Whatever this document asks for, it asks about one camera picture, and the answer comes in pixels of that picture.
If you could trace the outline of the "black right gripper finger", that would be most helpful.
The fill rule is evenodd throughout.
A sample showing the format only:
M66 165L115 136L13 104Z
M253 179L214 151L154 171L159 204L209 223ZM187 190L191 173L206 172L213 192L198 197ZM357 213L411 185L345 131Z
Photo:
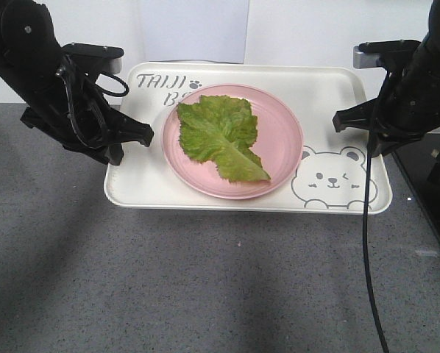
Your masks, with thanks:
M407 143L408 141L404 138L384 134L371 134L369 136L369 155L371 157L386 156Z
M332 119L335 131L342 132L347 128L376 130L378 125L376 106L377 99L372 99L354 107L336 111Z

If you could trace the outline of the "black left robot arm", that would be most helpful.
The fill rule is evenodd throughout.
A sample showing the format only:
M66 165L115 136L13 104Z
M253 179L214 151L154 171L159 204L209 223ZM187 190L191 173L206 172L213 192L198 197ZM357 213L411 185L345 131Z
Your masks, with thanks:
M0 77L28 105L21 121L103 164L121 163L123 143L150 146L154 137L150 125L112 108L105 98L111 92L96 82L114 79L126 96L129 87L117 76L123 56L119 47L61 46L45 4L0 1Z

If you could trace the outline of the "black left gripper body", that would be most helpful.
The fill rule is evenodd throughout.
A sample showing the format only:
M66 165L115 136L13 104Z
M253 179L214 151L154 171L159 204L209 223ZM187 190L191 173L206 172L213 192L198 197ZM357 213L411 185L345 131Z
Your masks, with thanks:
M70 43L62 47L63 57L54 73L54 84L30 103L21 121L59 142L64 149L85 154L103 164L109 141L110 105L104 94L116 96L96 84L108 76L124 84L114 74L102 72L108 59L122 58L124 50L113 46Z

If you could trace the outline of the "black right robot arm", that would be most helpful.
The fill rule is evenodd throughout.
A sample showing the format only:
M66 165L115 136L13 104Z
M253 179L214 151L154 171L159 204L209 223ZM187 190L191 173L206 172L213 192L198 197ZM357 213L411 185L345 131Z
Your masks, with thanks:
M440 127L440 1L431 5L422 41L366 42L353 51L355 68L381 67L386 77L377 98L336 112L337 132L368 131L369 152L376 157Z

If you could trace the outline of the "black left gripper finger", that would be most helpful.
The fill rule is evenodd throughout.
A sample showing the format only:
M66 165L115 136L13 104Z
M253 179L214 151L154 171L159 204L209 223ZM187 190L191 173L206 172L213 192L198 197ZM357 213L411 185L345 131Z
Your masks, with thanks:
M149 147L154 132L150 125L136 121L115 108L109 111L109 141L111 143L139 142Z
M111 144L107 147L105 152L107 162L111 165L120 165L124 158L124 150L120 143Z

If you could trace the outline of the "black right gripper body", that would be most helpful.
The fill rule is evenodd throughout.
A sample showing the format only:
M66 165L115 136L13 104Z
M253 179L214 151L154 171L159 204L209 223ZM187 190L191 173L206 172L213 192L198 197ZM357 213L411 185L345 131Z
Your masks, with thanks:
M440 50L428 39L379 43L388 77L377 99L374 131L408 143L421 140L440 127Z

